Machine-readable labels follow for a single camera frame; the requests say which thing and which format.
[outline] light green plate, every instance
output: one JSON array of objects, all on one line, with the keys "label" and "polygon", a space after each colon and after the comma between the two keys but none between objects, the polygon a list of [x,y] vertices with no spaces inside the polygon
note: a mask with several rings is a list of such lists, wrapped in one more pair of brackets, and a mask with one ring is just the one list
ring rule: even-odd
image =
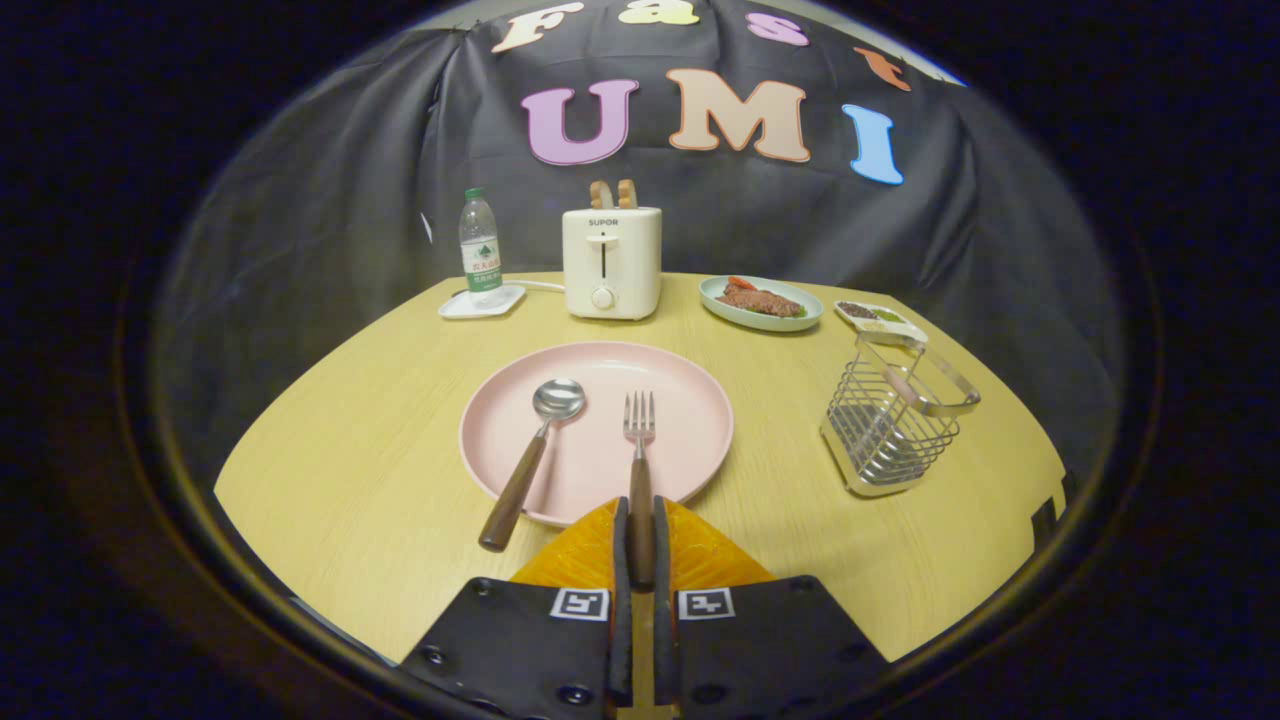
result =
[{"label": "light green plate", "polygon": [[826,311],[820,300],[797,287],[751,275],[733,277],[742,278],[760,290],[781,295],[792,302],[799,302],[804,306],[805,314],[803,318],[774,318],[773,315],[753,313],[750,310],[742,310],[741,307],[733,307],[732,305],[724,305],[717,300],[717,297],[724,295],[724,286],[728,284],[728,275],[707,278],[698,286],[698,291],[703,296],[703,306],[731,323],[737,323],[758,331],[794,333],[814,327]]}]

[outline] bottle label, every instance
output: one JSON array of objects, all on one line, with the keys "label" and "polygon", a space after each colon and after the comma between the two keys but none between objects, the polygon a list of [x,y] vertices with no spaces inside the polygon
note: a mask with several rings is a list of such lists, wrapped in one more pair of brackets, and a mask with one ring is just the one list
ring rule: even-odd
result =
[{"label": "bottle label", "polygon": [[463,245],[462,268],[467,273],[467,290],[471,292],[486,292],[502,287],[498,238]]}]

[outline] pink plate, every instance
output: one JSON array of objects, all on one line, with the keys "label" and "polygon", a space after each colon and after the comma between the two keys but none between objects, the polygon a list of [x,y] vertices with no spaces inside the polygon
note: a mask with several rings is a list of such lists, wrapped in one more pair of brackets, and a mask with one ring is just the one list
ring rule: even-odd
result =
[{"label": "pink plate", "polygon": [[534,391],[552,378],[577,380],[586,392],[586,405],[547,434],[547,451],[525,498],[525,512],[535,520],[567,527],[628,493],[635,452],[622,437],[628,392],[654,395],[658,432],[645,445],[654,495],[689,500],[710,482],[728,454],[733,409],[724,388],[707,370],[648,345],[559,345],[494,373],[462,413],[462,462],[494,500],[541,427]]}]

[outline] fork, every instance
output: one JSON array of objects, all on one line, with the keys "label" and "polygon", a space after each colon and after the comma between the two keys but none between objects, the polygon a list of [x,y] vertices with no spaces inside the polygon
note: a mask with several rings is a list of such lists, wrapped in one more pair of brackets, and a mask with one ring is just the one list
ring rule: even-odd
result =
[{"label": "fork", "polygon": [[631,459],[631,512],[627,515],[627,566],[631,568],[631,585],[637,591],[653,589],[654,580],[654,528],[653,528],[653,489],[649,484],[649,460],[644,455],[644,443],[655,434],[653,392],[649,392],[649,407],[645,409],[644,393],[635,393],[635,402],[627,395],[622,410],[622,434],[636,443],[636,454]]}]

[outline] spoon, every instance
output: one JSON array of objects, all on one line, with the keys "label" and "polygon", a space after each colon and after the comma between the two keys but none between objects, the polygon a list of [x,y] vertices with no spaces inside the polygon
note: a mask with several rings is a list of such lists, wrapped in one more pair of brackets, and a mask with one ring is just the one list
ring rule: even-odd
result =
[{"label": "spoon", "polygon": [[585,402],[586,393],[582,386],[573,380],[557,378],[538,386],[538,391],[534,392],[534,411],[543,419],[543,427],[534,434],[534,439],[529,441],[516,471],[511,474],[507,487],[498,496],[498,502],[489,511],[489,520],[480,530],[480,547],[493,552],[507,550],[507,541],[511,539],[511,530],[515,529],[520,510],[525,506],[525,496],[529,495],[538,462],[547,450],[548,428],[552,423],[577,415]]}]

